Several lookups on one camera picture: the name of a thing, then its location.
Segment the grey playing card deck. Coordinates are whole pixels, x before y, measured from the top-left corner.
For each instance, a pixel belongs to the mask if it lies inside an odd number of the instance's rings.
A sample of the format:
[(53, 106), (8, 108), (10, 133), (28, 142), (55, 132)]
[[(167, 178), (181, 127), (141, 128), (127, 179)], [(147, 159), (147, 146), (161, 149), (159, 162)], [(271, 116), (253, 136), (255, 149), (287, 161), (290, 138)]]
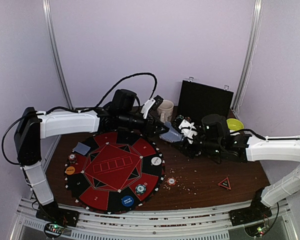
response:
[(184, 139), (184, 135), (179, 133), (171, 124), (171, 122), (166, 121), (164, 123), (168, 127), (168, 132), (160, 134), (159, 138), (169, 143), (181, 142)]

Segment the white dealer button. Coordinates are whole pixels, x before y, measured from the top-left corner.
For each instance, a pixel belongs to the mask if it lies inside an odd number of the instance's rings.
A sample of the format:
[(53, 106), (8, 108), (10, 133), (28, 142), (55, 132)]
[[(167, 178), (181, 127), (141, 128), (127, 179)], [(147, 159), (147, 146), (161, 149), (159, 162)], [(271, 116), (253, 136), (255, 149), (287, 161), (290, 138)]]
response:
[(150, 161), (152, 166), (159, 166), (162, 164), (162, 162), (163, 162), (163, 160), (158, 156), (153, 157)]

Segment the orange white chip stack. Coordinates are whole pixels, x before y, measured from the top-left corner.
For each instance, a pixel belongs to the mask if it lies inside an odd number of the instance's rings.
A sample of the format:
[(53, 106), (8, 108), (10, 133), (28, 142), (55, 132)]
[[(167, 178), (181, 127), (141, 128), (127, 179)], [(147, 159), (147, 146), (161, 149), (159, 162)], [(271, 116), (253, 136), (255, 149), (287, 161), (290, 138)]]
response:
[(176, 181), (176, 179), (175, 179), (174, 177), (169, 177), (169, 178), (167, 179), (167, 184), (168, 184), (169, 186), (174, 186), (176, 183), (177, 183), (177, 181)]

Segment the green white chip stack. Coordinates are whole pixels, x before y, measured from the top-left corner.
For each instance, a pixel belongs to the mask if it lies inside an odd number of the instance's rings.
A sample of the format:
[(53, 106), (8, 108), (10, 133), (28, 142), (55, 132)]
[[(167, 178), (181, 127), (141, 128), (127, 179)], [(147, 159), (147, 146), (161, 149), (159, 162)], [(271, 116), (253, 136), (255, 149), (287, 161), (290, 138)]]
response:
[(137, 195), (143, 195), (147, 191), (147, 187), (144, 184), (138, 184), (135, 187), (135, 192)]

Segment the blue small blind button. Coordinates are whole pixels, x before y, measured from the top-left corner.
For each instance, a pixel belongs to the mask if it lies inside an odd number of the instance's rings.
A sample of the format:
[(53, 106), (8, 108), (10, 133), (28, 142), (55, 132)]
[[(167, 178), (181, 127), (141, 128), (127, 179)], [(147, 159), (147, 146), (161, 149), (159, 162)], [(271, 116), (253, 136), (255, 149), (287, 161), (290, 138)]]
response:
[(121, 203), (124, 207), (131, 207), (134, 205), (134, 198), (130, 195), (126, 195), (121, 199)]

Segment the grey dealt playing cards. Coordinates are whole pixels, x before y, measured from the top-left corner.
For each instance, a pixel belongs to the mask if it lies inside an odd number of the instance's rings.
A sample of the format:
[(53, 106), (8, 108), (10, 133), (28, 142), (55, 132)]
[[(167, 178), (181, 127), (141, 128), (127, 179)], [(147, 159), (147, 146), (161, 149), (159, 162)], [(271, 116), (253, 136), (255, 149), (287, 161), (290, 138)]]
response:
[(86, 155), (90, 151), (91, 147), (88, 145), (85, 145), (81, 142), (78, 142), (77, 145), (73, 148), (73, 152), (76, 152), (80, 155)]

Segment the red white chip stack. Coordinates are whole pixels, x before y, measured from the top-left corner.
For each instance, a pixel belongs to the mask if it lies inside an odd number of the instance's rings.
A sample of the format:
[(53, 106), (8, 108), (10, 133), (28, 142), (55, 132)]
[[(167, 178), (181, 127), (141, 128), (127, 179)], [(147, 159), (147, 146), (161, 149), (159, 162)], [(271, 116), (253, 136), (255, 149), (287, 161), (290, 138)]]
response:
[(68, 161), (69, 161), (71, 164), (75, 164), (75, 163), (77, 162), (76, 154), (75, 154), (75, 153), (71, 153), (71, 154), (68, 156)]

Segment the orange big blind button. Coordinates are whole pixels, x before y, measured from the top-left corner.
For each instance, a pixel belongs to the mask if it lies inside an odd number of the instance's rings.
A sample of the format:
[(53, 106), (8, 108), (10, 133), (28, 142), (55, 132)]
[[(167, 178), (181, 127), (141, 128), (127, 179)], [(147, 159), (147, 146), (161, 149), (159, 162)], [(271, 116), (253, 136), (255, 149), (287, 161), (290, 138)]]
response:
[(64, 173), (69, 176), (73, 175), (75, 172), (76, 172), (76, 169), (74, 166), (68, 166), (64, 171)]

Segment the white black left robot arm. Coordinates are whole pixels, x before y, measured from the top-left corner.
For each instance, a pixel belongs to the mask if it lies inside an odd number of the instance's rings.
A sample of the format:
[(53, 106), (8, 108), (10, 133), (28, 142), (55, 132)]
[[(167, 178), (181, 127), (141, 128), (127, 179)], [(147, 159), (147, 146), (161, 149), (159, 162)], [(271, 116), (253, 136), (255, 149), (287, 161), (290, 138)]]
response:
[(152, 111), (162, 103), (159, 95), (151, 96), (136, 111), (134, 103), (138, 100), (135, 92), (118, 89), (110, 102), (101, 106), (67, 109), (55, 107), (47, 111), (28, 107), (17, 125), (13, 136), (17, 163), (23, 172), (27, 185), (32, 190), (42, 213), (51, 222), (62, 218), (62, 211), (48, 182), (42, 162), (42, 144), (45, 139), (60, 139), (61, 136), (79, 133), (99, 133), (102, 131), (126, 128), (139, 130), (144, 136), (153, 137), (164, 133), (167, 128)]

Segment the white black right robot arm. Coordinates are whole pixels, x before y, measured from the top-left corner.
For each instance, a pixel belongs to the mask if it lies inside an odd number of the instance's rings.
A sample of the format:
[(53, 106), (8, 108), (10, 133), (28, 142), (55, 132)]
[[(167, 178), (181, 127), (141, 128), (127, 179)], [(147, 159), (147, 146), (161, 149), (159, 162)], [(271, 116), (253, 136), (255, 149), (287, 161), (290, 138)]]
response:
[(200, 126), (182, 120), (177, 127), (183, 134), (183, 153), (189, 157), (206, 154), (217, 160), (239, 163), (293, 161), (299, 165), (278, 182), (258, 190), (246, 208), (249, 220), (258, 220), (274, 204), (300, 190), (300, 135), (261, 136), (251, 129), (231, 132), (224, 116), (204, 116)]

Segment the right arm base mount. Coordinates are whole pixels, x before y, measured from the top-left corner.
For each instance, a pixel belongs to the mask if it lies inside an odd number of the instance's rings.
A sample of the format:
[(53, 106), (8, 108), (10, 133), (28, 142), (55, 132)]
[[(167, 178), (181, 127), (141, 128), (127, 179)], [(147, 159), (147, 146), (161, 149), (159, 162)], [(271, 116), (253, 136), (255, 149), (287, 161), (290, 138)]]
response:
[(229, 218), (232, 226), (244, 225), (251, 222), (263, 220), (264, 217), (271, 217), (272, 211), (264, 205), (255, 205), (234, 209), (229, 212)]

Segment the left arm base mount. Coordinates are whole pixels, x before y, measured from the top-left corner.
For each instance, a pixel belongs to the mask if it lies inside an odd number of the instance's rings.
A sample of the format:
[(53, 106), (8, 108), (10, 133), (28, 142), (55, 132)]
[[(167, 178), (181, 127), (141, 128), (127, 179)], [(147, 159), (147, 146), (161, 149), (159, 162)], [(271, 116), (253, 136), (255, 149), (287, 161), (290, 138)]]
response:
[(38, 219), (56, 223), (63, 227), (76, 227), (80, 213), (75, 210), (60, 208), (57, 201), (54, 200), (46, 205), (39, 203), (35, 216)]

